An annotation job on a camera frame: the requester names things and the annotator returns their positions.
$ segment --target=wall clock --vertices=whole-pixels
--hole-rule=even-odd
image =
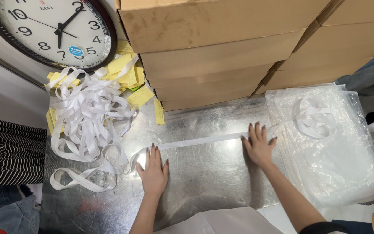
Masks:
[[[99,0],[0,0],[0,35],[38,62],[85,71],[106,66],[118,43]]]

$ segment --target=black and white striped fabric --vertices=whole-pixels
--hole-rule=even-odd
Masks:
[[[0,120],[0,185],[43,182],[47,130]]]

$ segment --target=clear plastic bag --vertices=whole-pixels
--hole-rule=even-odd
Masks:
[[[322,208],[374,199],[374,147],[356,92],[333,84],[287,88],[268,91],[266,103],[273,125],[293,120],[275,132],[277,145],[285,175],[311,204]],[[295,120],[296,109],[313,107],[334,110],[306,117],[323,124],[309,127],[323,139],[303,133]]]

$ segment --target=brand logo on clock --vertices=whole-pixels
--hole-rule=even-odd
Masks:
[[[54,9],[53,7],[40,7],[41,10],[51,10]]]

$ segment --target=metal table surface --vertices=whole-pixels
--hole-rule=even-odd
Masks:
[[[127,155],[155,144],[224,135],[248,130],[250,122],[270,126],[265,100],[260,95],[219,104],[165,112],[165,125],[155,123],[153,99],[137,111],[131,129],[121,138]],[[120,129],[123,123],[115,124]],[[84,171],[99,166],[56,156],[49,139],[46,150],[45,181],[59,167]],[[106,157],[114,165],[113,147]],[[169,159],[169,180],[155,218],[154,231],[187,220],[198,212],[251,206],[258,209],[279,204],[262,171],[243,154],[240,139],[220,141],[161,152]],[[142,155],[138,161],[145,164]],[[273,161],[282,170],[279,155]],[[111,175],[97,172],[90,178],[104,188]],[[63,176],[62,183],[70,182]],[[136,172],[118,175],[112,191],[95,193],[78,185],[55,190],[43,184],[40,231],[49,233],[121,234],[128,233],[143,197],[141,179]]]

